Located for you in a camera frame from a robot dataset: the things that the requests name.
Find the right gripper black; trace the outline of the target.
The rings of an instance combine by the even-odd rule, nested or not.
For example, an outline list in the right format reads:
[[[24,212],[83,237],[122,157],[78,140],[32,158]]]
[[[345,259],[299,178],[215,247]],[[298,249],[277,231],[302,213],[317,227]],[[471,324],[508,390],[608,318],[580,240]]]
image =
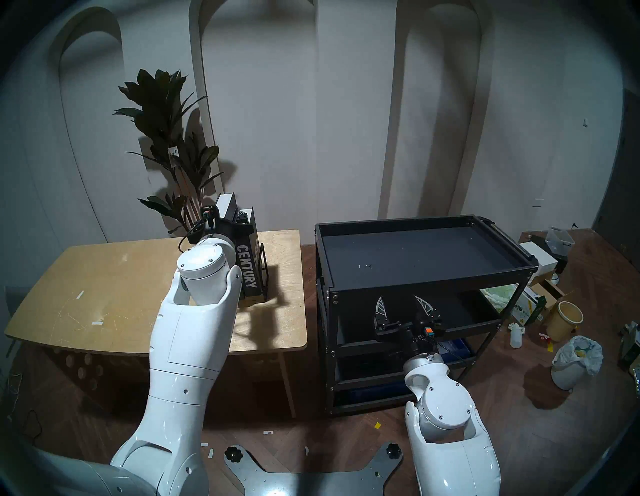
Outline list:
[[[375,337],[378,342],[397,344],[402,348],[434,348],[437,338],[444,336],[444,326],[439,313],[430,303],[414,295],[417,318],[424,322],[390,322],[383,298],[377,299],[375,307]]]

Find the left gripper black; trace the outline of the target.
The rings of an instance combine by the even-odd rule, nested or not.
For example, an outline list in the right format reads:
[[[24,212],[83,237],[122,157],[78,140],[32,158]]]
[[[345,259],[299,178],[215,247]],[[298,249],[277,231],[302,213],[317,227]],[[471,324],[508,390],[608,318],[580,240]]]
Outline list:
[[[206,237],[227,239],[235,247],[254,245],[254,224],[206,222]]]

